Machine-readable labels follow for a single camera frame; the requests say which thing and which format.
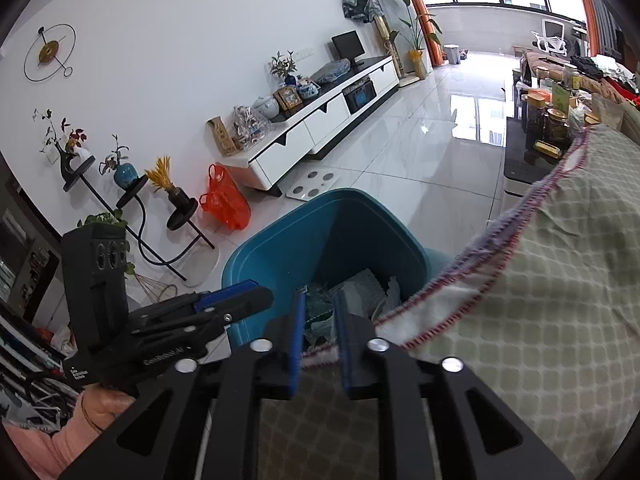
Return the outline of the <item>pink sleeve left forearm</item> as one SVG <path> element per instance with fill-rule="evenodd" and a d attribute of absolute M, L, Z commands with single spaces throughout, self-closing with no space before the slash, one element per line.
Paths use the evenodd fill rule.
<path fill-rule="evenodd" d="M 57 479 L 99 437 L 99 431 L 82 410 L 82 400 L 84 397 L 80 396 L 72 418 L 53 436 L 35 428 L 3 425 L 18 452 L 39 479 Z"/>

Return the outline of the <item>left hand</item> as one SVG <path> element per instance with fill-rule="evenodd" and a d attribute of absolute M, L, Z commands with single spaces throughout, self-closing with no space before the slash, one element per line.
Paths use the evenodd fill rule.
<path fill-rule="evenodd" d="M 81 393 L 78 406 L 88 424 L 102 432 L 133 403 L 134 398 L 127 393 L 93 384 Z"/>

